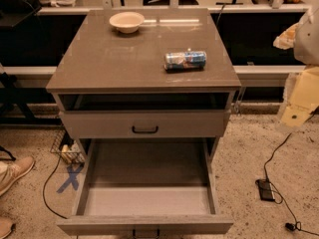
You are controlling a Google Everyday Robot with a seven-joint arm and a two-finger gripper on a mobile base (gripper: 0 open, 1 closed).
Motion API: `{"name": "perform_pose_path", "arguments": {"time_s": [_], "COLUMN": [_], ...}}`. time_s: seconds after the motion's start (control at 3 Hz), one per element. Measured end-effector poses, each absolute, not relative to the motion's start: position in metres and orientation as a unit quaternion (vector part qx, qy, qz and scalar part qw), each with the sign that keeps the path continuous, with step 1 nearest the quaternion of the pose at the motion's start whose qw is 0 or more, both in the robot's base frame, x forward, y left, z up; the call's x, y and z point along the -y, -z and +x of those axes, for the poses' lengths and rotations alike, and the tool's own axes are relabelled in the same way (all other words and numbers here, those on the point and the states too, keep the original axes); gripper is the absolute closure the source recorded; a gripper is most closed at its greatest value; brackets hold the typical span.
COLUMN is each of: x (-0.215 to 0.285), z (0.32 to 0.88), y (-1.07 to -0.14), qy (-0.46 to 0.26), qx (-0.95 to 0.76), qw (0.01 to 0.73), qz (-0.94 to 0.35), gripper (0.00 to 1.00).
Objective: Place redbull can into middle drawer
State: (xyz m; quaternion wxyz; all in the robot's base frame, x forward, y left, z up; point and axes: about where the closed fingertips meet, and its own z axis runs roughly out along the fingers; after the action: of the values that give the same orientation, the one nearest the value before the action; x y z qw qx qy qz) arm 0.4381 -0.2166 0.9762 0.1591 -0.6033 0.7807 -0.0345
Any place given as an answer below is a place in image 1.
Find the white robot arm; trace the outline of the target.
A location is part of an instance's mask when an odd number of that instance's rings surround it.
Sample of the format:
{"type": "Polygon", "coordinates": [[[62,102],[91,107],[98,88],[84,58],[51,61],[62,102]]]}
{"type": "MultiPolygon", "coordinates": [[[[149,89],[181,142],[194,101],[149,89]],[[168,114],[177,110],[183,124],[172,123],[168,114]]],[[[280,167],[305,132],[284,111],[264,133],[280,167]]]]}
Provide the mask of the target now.
{"type": "Polygon", "coordinates": [[[273,46],[292,48],[294,58],[305,65],[301,73],[287,78],[279,110],[282,124],[300,127],[319,108],[319,8],[308,9],[298,23],[275,38],[273,46]]]}

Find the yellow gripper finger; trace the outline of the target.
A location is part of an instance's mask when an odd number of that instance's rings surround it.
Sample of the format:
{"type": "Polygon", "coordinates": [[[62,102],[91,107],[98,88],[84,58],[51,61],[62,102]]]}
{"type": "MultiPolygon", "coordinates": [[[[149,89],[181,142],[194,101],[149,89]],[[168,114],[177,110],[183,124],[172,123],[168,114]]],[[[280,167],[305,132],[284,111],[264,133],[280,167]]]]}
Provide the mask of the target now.
{"type": "Polygon", "coordinates": [[[278,112],[279,126],[295,130],[319,108],[319,67],[306,66],[300,73],[289,74],[283,98],[278,112]]]}
{"type": "Polygon", "coordinates": [[[273,46],[282,50],[293,48],[297,27],[298,24],[295,23],[289,28],[287,28],[284,32],[282,32],[279,36],[275,38],[273,46]]]}

